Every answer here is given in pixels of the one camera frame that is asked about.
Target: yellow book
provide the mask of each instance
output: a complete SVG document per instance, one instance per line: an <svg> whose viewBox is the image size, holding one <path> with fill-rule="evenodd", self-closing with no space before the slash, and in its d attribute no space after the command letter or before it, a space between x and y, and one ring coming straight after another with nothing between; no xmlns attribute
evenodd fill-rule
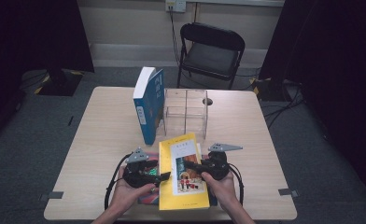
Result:
<svg viewBox="0 0 366 224"><path fill-rule="evenodd" d="M187 169L184 161L201 163L194 133L160 142L160 174L171 172L171 177L160 184L160 210L209 207L206 183Z"/></svg>

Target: light wood table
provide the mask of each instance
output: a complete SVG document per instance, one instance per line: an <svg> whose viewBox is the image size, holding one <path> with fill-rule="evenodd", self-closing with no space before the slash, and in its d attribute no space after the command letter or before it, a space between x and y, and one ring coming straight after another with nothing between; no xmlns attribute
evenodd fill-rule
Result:
<svg viewBox="0 0 366 224"><path fill-rule="evenodd" d="M44 217L49 220L96 219L104 211L106 187L117 164L137 147L157 151L164 136L152 147L144 144L134 101L134 88L94 89L53 191ZM244 208L254 219L290 220L297 211L290 195L280 196L288 185L256 95L250 91L207 91L206 139L198 138L203 154L216 142L242 146L227 152L228 162L240 170ZM237 181L236 192L239 194ZM159 211L156 205L135 204L125 220L228 220L219 207L202 210Z"/></svg>

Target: wall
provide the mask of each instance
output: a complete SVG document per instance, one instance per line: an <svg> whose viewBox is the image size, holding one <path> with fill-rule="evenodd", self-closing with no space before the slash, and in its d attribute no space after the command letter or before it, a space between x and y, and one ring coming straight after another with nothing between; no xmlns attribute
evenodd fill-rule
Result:
<svg viewBox="0 0 366 224"><path fill-rule="evenodd" d="M95 66L176 65L164 1L78 0L78 4ZM217 25L246 41L243 66L261 66L280 11L281 7L187 3L186 13L173 15L176 43L179 48L178 32L187 22Z"/></svg>

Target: blue book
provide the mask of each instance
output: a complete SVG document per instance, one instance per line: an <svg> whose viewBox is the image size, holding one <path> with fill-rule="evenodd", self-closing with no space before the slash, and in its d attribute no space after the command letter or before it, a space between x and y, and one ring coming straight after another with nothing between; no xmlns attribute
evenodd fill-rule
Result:
<svg viewBox="0 0 366 224"><path fill-rule="evenodd" d="M134 88L134 106L146 145L153 145L163 117L163 71L143 67Z"/></svg>

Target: wall socket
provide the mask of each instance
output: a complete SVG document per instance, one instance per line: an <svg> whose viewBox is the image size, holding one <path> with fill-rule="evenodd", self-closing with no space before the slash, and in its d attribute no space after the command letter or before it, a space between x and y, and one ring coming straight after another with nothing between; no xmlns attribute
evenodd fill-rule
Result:
<svg viewBox="0 0 366 224"><path fill-rule="evenodd" d="M165 0L165 11L186 12L186 0Z"/></svg>

